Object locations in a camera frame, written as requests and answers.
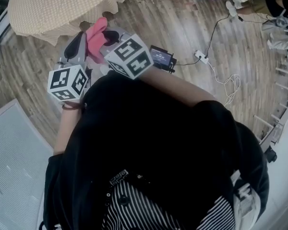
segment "wooden floor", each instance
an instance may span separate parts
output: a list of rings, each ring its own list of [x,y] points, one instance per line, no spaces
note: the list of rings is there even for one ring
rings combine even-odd
[[[105,13],[109,25],[137,33],[148,46],[155,45],[174,53],[178,64],[195,61],[195,50],[206,52],[217,20],[227,16],[226,0],[126,0],[115,15]],[[257,15],[245,20],[262,21]],[[288,79],[276,73],[283,55],[269,50],[269,37],[261,24],[241,22],[237,18],[221,21],[209,49],[209,62],[219,81],[239,74],[241,89],[227,108],[237,121],[261,136],[263,125],[253,115],[273,123],[270,114],[284,111],[288,92],[274,85],[278,78],[288,86]],[[33,124],[54,145],[60,113],[46,95],[48,72],[52,70],[67,37],[60,37],[56,47],[33,37],[16,36],[9,31],[0,52],[0,107],[17,98]],[[224,103],[224,87],[215,82],[208,65],[197,63],[176,66],[176,75],[216,96]]]

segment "power strip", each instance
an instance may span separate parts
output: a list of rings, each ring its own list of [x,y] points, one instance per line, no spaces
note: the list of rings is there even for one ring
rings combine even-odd
[[[208,57],[206,57],[206,55],[204,55],[200,50],[196,50],[194,56],[200,59],[205,64],[207,64],[209,60]]]

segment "checkered cloth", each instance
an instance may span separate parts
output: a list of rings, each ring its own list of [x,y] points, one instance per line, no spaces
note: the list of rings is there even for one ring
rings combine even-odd
[[[32,35],[52,45],[60,35],[75,35],[83,21],[95,23],[103,12],[118,12],[124,0],[10,0],[8,16],[17,35]]]

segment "tablecloth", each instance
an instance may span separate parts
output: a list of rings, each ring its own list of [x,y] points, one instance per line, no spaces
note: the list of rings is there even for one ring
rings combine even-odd
[[[82,21],[90,23],[103,12],[118,12],[125,0],[10,0],[8,16],[17,35],[57,43],[60,35],[75,35]]]

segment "white cable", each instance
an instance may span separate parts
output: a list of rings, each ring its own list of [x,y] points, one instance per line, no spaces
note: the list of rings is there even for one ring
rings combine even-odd
[[[241,86],[241,81],[240,81],[240,76],[239,76],[239,74],[232,74],[232,75],[230,76],[230,78],[228,78],[224,83],[222,83],[222,82],[219,82],[219,81],[216,79],[216,71],[215,71],[215,69],[211,66],[211,64],[210,64],[209,62],[208,62],[208,64],[210,65],[212,71],[213,71],[214,74],[215,74],[215,80],[216,80],[218,83],[224,85],[225,94],[226,94],[226,96],[227,96],[226,101],[225,101],[225,105],[228,105],[228,104],[232,103],[232,101],[234,100],[234,97],[235,97],[236,92],[240,89],[240,86]],[[225,86],[229,81],[232,81],[232,82],[234,83],[234,92],[231,93],[230,95],[227,94],[226,86]]]

